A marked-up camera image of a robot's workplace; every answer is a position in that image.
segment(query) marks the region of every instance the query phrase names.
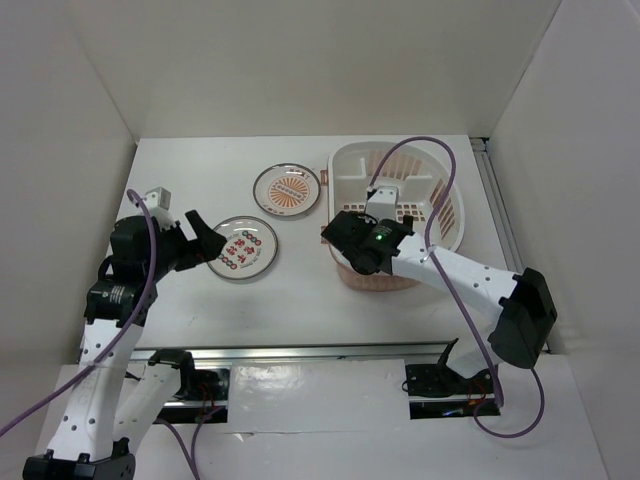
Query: white dish rack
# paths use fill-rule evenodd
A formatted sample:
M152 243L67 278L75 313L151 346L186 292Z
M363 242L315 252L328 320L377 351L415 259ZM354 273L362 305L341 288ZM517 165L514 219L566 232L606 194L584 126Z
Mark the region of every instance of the white dish rack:
M329 218L340 210L364 211L366 189L371 176L387 151L390 142L359 142L340 148L329 158ZM422 233L434 205L440 200L449 179L449 170L438 159L411 145L396 151L386 162L378 184L399 189L396 220L403 215L414 217L414 230ZM445 204L431 229L431 242L457 250L464 234L464 206L454 183ZM416 285L413 280L376 274L355 273L349 262L332 246L331 255L338 264L340 278L349 287L367 291L401 290Z

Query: orange sunburst design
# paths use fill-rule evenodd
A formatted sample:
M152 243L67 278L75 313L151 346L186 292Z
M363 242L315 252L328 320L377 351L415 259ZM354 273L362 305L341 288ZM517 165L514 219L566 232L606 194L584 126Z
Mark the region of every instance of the orange sunburst design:
M281 208L296 208L309 197L309 186L296 177L282 177L269 187L269 198Z

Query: white wall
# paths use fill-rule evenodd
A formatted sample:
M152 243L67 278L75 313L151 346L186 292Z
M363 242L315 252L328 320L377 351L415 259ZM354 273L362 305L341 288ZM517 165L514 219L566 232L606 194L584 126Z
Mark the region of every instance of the white wall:
M488 135L559 0L68 0L140 137Z
M563 0L490 144L613 480L637 478L640 435L639 6Z
M70 361L133 140L60 0L0 2L0 424ZM19 478L42 417L0 439Z

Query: round plate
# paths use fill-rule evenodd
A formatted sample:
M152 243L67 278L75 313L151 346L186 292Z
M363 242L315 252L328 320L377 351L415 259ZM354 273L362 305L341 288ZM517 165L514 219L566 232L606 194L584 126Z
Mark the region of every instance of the round plate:
M320 181L311 170L302 165L274 165L256 179L253 198L261 209L272 215L300 215L313 207L320 198Z
M264 272L278 253L276 232L255 217L233 217L214 231L227 237L222 253L209 268L229 280L244 280Z

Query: plate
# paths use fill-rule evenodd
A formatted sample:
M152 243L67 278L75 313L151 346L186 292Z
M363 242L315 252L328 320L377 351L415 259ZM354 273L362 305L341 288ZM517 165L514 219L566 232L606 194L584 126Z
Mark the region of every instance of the plate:
M259 218L229 218L213 230L227 237L227 243L218 258L208 265L228 280L245 280L261 274L278 253L276 232Z
M316 204L320 198L320 181L302 165L274 165L256 179L253 198L261 209L271 215L293 217Z

